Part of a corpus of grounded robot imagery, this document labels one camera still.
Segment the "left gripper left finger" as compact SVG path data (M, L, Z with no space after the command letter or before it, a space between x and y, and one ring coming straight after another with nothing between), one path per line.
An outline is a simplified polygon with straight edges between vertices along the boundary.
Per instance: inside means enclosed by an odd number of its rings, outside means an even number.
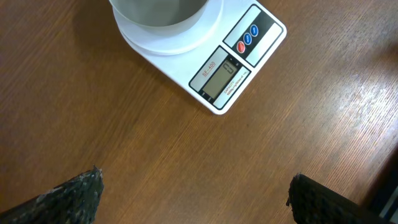
M1 213L1 223L92 224L104 190L102 170L94 167Z

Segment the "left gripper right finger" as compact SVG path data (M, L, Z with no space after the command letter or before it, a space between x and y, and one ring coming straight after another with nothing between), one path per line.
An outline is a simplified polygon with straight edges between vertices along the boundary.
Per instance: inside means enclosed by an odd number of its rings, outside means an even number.
M297 224L386 224L387 220L303 174L293 177L286 205Z

